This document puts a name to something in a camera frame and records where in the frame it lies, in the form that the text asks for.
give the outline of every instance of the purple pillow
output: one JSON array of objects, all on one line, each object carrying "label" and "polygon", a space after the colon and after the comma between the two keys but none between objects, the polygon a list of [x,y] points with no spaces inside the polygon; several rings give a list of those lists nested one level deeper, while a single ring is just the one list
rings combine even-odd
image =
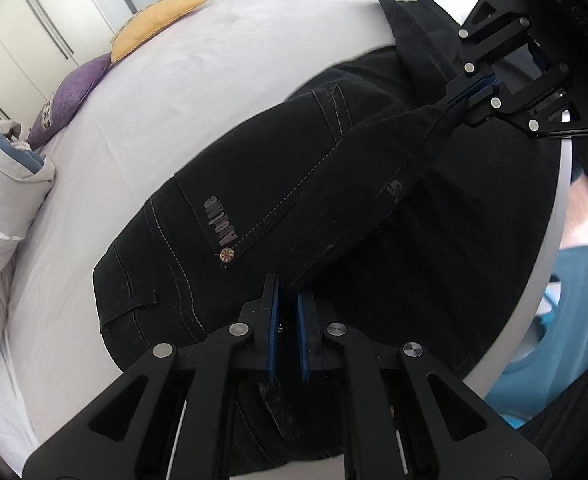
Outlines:
[{"label": "purple pillow", "polygon": [[110,68],[110,54],[103,54],[78,67],[63,79],[54,95],[43,105],[27,137],[32,149],[48,142],[69,124],[85,98]]}]

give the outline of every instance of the black jeans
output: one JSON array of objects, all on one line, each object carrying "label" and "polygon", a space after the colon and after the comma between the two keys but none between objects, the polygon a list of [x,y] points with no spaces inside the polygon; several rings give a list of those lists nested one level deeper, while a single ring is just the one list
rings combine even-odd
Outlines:
[{"label": "black jeans", "polygon": [[[108,248],[94,288],[120,368],[235,321],[273,271],[290,291],[311,280],[373,340],[419,341],[460,376],[498,336],[548,226],[560,143],[500,120],[447,143],[431,136],[462,68],[458,27],[433,0],[380,1],[396,47],[327,70],[235,127]],[[524,52],[498,72],[513,84],[536,75]],[[335,392],[289,375],[291,336],[277,383],[240,388],[234,474],[341,451]]]}]

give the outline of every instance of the pocket rivet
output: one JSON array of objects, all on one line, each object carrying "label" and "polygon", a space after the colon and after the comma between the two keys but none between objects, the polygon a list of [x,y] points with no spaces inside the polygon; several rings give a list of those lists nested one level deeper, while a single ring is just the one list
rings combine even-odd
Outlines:
[{"label": "pocket rivet", "polygon": [[389,184],[388,184],[388,193],[392,196],[399,196],[401,194],[401,192],[403,191],[403,184],[401,184],[399,181],[397,180],[392,180]]},{"label": "pocket rivet", "polygon": [[234,259],[234,249],[226,247],[220,252],[218,257],[224,264],[231,263],[231,261]]}]

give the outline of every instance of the yellow pillow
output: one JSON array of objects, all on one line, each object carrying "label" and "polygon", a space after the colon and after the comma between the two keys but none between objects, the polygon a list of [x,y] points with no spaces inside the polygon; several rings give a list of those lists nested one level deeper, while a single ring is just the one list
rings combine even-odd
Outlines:
[{"label": "yellow pillow", "polygon": [[160,0],[137,12],[112,40],[112,63],[134,52],[164,28],[207,0]]}]

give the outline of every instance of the white cabinet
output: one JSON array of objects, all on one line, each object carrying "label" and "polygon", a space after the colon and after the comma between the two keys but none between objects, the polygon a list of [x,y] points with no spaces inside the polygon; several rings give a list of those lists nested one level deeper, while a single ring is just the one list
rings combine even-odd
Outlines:
[{"label": "white cabinet", "polygon": [[77,67],[27,0],[0,0],[0,41],[44,96]]},{"label": "white cabinet", "polygon": [[[17,37],[14,43],[20,44],[20,40]],[[32,126],[45,101],[0,41],[0,119],[11,118]]]},{"label": "white cabinet", "polygon": [[79,65],[112,49],[110,41],[114,34],[92,0],[33,1]]}]

